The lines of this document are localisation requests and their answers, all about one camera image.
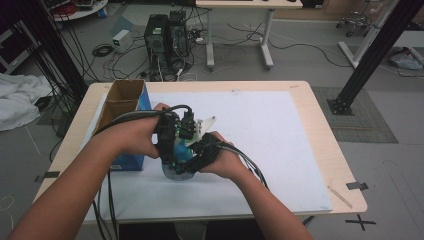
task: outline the black metal post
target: black metal post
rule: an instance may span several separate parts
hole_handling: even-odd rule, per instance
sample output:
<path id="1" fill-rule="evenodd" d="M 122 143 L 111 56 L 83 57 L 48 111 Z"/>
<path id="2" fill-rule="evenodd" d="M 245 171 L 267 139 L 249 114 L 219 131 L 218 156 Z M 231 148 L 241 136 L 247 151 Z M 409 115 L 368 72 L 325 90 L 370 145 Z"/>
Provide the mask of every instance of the black metal post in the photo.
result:
<path id="1" fill-rule="evenodd" d="M 351 114 L 356 96 L 423 5 L 424 0 L 399 0 L 345 87 L 336 99 L 327 100 L 334 115 Z"/>

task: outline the white table leg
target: white table leg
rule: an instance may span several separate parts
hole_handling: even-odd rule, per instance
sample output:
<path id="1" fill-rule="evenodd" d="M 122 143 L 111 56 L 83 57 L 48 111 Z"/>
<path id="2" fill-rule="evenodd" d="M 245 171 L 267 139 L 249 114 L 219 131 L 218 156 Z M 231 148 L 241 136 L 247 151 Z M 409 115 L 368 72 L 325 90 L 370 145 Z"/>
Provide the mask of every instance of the white table leg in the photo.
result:
<path id="1" fill-rule="evenodd" d="M 209 70 L 213 71 L 215 66 L 215 59 L 213 56 L 213 39 L 212 39 L 212 9 L 208 9 L 208 32 L 207 32 L 207 42 L 206 42 L 206 65 Z"/>
<path id="2" fill-rule="evenodd" d="M 269 32 L 271 30 L 271 23 L 272 23 L 272 17 L 274 15 L 275 9 L 269 9 L 267 13 L 267 19 L 266 19 L 266 26 L 265 26 L 265 32 L 264 37 L 261 38 L 261 49 L 262 53 L 265 58 L 265 64 L 268 67 L 268 69 L 272 68 L 274 66 L 274 63 L 272 62 L 271 54 L 268 49 L 268 38 L 269 38 Z"/>

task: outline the open box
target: open box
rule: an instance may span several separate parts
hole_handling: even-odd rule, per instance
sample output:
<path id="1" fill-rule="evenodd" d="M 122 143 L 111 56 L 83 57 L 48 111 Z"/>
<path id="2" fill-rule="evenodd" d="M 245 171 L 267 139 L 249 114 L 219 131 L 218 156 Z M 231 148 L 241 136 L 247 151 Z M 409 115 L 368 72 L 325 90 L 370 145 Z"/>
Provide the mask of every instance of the open box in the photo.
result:
<path id="1" fill-rule="evenodd" d="M 119 115 L 135 110 L 152 110 L 144 80 L 115 80 L 101 110 L 96 129 L 101 129 Z M 112 163 L 112 171 L 141 171 L 144 155 L 121 154 Z"/>

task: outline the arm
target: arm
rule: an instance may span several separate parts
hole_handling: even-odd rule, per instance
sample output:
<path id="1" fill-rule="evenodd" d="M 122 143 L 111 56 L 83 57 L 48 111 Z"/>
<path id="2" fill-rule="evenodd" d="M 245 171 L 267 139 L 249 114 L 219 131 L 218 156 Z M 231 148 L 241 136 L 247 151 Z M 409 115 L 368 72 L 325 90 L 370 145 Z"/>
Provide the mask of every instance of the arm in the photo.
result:
<path id="1" fill-rule="evenodd" d="M 218 133 L 214 135 L 223 140 Z M 222 150 L 202 172 L 233 181 L 243 193 L 266 239 L 312 239 L 299 219 L 243 165 L 232 152 Z"/>
<path id="2" fill-rule="evenodd" d="M 156 110 L 166 105 L 156 106 Z M 110 165 L 120 153 L 158 158 L 151 139 L 159 117 L 113 126 L 90 139 L 34 202 L 9 239 L 74 239 Z"/>

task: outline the gray floor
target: gray floor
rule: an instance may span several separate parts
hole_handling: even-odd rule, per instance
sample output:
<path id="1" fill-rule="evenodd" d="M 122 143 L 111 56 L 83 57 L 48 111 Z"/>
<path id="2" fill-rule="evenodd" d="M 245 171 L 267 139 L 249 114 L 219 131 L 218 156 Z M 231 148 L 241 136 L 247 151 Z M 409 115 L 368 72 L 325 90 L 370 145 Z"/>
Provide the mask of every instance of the gray floor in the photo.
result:
<path id="1" fill-rule="evenodd" d="M 111 43 L 111 37 L 120 27 L 135 30 L 133 36 L 138 32 L 142 35 L 148 13 L 156 11 L 150 6 L 140 10 L 138 15 L 131 15 L 121 5 L 113 5 L 108 10 L 109 17 L 106 19 L 93 15 L 72 22 L 88 62 L 92 59 L 91 50 L 98 44 Z M 232 25 L 246 29 L 241 23 Z M 224 37 L 244 39 L 246 36 L 245 32 L 232 30 L 226 24 L 216 24 L 214 27 L 217 42 L 227 41 Z M 271 31 L 273 34 L 270 40 L 275 45 L 284 47 L 299 42 L 313 44 L 336 52 L 326 51 L 329 58 L 340 65 L 349 64 L 337 43 L 345 41 L 354 49 L 362 41 L 361 37 L 346 38 L 344 30 L 335 28 L 335 22 L 276 20 Z M 136 42 L 136 45 L 143 44 L 144 41 Z M 424 55 L 424 49 L 418 50 Z M 122 57 L 115 69 L 130 73 L 140 66 L 146 54 L 145 48 L 140 47 Z M 271 47 L 275 67 L 270 70 L 263 66 L 257 42 L 231 47 L 218 45 L 215 54 L 217 64 L 214 72 L 210 73 L 205 68 L 205 50 L 201 47 L 195 53 L 197 64 L 190 70 L 194 74 L 182 76 L 181 80 L 305 80 L 311 86 L 343 87 L 353 72 L 351 67 L 330 64 L 320 51 L 306 46 L 284 50 Z M 109 81 L 108 71 L 102 69 L 108 59 L 97 58 L 92 66 L 101 81 Z M 412 73 L 424 75 L 423 71 Z M 39 75 L 40 71 L 28 60 L 18 68 L 16 74 Z M 424 239 L 424 80 L 400 77 L 393 66 L 382 63 L 365 89 L 399 144 L 340 142 L 339 145 L 356 180 L 369 186 L 363 192 L 368 211 L 360 216 L 362 220 L 373 221 L 376 225 L 365 224 L 363 231 L 359 224 L 345 222 L 358 220 L 356 214 L 342 214 L 318 216 L 308 228 L 316 239 Z M 31 205 L 40 187 L 40 183 L 34 180 L 49 168 L 50 150 L 59 140 L 51 126 L 36 125 L 36 122 L 0 132 L 0 198 L 14 198 L 13 205 L 7 211 L 15 224 Z M 11 230 L 12 222 L 8 213 L 0 211 L 0 239 L 4 239 Z M 195 232 L 197 228 L 194 224 L 187 229 L 194 229 Z M 93 239 L 91 234 L 83 233 L 80 238 Z"/>

